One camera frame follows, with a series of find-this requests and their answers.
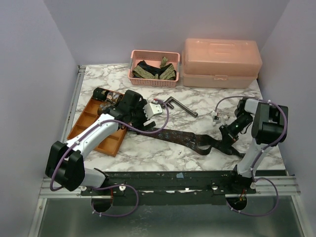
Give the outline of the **dark brown blue floral tie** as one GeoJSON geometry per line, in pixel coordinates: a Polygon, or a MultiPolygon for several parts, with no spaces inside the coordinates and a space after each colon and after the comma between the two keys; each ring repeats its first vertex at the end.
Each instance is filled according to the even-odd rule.
{"type": "MultiPolygon", "coordinates": [[[[211,137],[210,135],[206,134],[194,134],[192,132],[185,132],[172,129],[163,129],[162,131],[157,133],[157,130],[157,128],[151,128],[149,132],[154,132],[154,134],[151,133],[147,136],[185,146],[203,156],[209,154],[211,152],[211,149],[213,148],[219,150],[219,145],[222,140],[217,140],[211,137]]],[[[239,152],[239,155],[234,156],[244,158],[245,154],[239,152]]]]}

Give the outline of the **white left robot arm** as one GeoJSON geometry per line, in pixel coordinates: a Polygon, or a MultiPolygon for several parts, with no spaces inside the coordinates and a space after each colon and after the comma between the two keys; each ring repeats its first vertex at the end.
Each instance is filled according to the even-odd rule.
{"type": "Polygon", "coordinates": [[[149,103],[139,93],[127,90],[115,104],[106,106],[99,118],[79,135],[65,143],[56,141],[51,146],[46,176],[68,191],[84,185],[92,186],[99,195],[106,194],[110,187],[106,175],[95,169],[86,169],[84,159],[122,126],[130,124],[138,130],[147,131],[155,123],[145,125],[145,122],[160,114],[162,107],[158,101],[149,103]]]}

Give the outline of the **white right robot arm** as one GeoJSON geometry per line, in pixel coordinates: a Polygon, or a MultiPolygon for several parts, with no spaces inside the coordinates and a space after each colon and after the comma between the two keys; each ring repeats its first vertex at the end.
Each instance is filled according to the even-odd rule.
{"type": "Polygon", "coordinates": [[[242,160],[233,169],[234,177],[227,181],[228,190],[234,194],[255,182],[255,173],[266,154],[287,136],[287,106],[255,97],[242,97],[235,110],[236,120],[220,126],[222,141],[235,142],[248,125],[252,125],[252,142],[242,160]]]}

